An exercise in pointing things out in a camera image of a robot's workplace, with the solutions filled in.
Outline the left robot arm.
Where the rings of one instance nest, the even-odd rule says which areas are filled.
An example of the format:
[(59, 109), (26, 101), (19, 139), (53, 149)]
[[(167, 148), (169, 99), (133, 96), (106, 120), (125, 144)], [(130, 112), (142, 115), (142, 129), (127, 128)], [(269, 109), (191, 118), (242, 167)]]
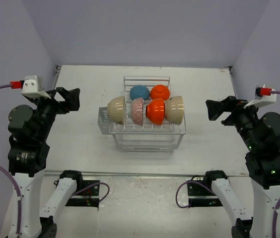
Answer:
[(36, 105), (19, 105), (8, 116), (10, 132), (8, 171), (15, 180), (14, 210), (9, 238), (37, 238), (40, 218), (40, 192), (50, 147), (46, 143), (57, 115), (79, 110), (80, 89), (57, 87), (48, 97), (29, 98)]

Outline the pink floral ceramic bowl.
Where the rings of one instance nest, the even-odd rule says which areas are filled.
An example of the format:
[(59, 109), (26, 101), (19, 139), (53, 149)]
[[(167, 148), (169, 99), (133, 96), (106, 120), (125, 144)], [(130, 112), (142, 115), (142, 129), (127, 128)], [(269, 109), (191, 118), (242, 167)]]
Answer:
[(135, 125), (143, 126), (143, 98), (133, 100), (128, 109), (128, 117)]

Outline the large orange ceramic bowl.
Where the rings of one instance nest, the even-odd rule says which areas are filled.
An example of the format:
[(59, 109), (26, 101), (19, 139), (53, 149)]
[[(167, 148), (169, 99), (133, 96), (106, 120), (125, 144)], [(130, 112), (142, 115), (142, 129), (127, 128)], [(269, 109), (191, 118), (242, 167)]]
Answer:
[(165, 116), (165, 103), (162, 98), (154, 99), (146, 106), (145, 116), (152, 124), (162, 125)]

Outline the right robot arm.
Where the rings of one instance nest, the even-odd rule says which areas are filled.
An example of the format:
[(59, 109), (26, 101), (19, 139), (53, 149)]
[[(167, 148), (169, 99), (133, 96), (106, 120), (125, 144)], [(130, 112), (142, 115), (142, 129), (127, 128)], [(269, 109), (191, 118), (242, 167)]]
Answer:
[(229, 116), (221, 121), (234, 126), (249, 152), (246, 167), (254, 193), (254, 210), (250, 214), (223, 171), (206, 172), (203, 190), (215, 194), (232, 222), (234, 238), (280, 238), (280, 114), (257, 116), (257, 103), (228, 96), (222, 101), (206, 100), (210, 121), (224, 112)]

